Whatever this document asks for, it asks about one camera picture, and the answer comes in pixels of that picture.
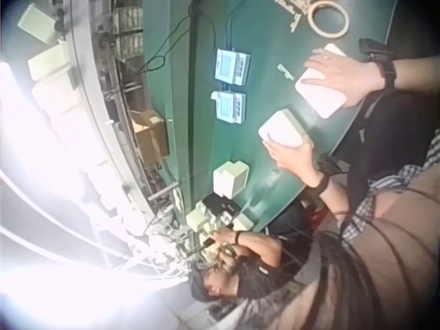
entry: man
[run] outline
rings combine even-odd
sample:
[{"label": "man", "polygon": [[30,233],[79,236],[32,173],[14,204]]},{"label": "man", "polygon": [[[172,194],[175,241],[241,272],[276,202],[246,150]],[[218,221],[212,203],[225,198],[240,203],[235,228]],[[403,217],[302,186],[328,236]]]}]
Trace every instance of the man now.
[{"label": "man", "polygon": [[267,236],[228,228],[221,228],[210,237],[230,246],[233,253],[220,249],[212,267],[191,273],[192,295],[205,303],[220,298],[258,299],[271,294],[292,281],[307,262],[312,240],[308,231]]}]

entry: digital display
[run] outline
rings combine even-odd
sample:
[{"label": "digital display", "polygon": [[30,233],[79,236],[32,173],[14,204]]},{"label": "digital display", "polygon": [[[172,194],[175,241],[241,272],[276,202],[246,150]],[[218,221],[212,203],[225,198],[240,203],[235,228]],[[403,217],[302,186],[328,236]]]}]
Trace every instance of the digital display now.
[{"label": "digital display", "polygon": [[220,114],[223,117],[229,116],[230,101],[228,98],[220,99]]},{"label": "digital display", "polygon": [[231,68],[232,57],[223,55],[220,61],[220,75],[227,77]]}]

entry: black watch strap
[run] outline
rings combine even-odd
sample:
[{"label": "black watch strap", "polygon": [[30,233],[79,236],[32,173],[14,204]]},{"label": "black watch strap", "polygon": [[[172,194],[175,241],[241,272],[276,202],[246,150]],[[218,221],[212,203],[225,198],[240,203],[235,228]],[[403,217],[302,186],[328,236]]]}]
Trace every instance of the black watch strap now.
[{"label": "black watch strap", "polygon": [[237,230],[237,231],[235,232],[235,240],[234,240],[234,244],[235,244],[235,245],[238,245],[238,244],[239,244],[239,237],[240,237],[240,235],[241,235],[242,232],[243,232],[242,230]]},{"label": "black watch strap", "polygon": [[312,197],[318,197],[321,195],[329,186],[330,182],[330,176],[327,174],[324,174],[324,177],[322,177],[320,183],[315,188],[308,188],[308,192]]},{"label": "black watch strap", "polygon": [[374,60],[379,67],[380,75],[385,79],[385,90],[395,88],[396,68],[391,60]]}]

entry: plaid shirt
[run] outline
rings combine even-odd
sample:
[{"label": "plaid shirt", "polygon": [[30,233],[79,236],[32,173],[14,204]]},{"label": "plaid shirt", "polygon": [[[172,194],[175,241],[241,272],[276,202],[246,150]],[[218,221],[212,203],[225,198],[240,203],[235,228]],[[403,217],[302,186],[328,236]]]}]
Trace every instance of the plaid shirt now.
[{"label": "plaid shirt", "polygon": [[369,225],[368,222],[374,215],[375,196],[378,191],[393,189],[401,193],[414,178],[438,163],[440,163],[440,129],[437,129],[435,132],[423,166],[406,165],[396,175],[390,175],[378,181],[370,181],[368,183],[370,186],[368,195],[357,208],[351,223],[345,228],[342,234],[344,239],[351,241]]}]

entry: black device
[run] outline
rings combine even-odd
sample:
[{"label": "black device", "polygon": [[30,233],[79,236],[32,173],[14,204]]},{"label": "black device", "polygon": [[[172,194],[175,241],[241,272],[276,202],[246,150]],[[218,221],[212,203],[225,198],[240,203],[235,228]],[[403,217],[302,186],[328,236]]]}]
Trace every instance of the black device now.
[{"label": "black device", "polygon": [[[226,228],[233,229],[233,228],[234,228],[234,224],[233,224],[233,223],[230,223],[229,225],[226,226]],[[201,252],[201,251],[203,251],[204,249],[209,248],[209,247],[210,247],[212,244],[214,244],[214,243],[215,243],[215,240],[214,240],[214,239],[211,239],[211,238],[206,239],[206,240],[203,242],[203,244],[201,245],[201,248],[200,248],[197,252]]]},{"label": "black device", "polygon": [[385,79],[384,89],[394,89],[397,77],[393,63],[394,52],[387,45],[368,38],[359,39],[359,51],[365,56],[366,62],[374,62],[379,67]]},{"label": "black device", "polygon": [[201,202],[215,217],[226,212],[231,218],[234,218],[241,211],[241,207],[237,203],[226,197],[220,197],[215,192],[203,198]]}]

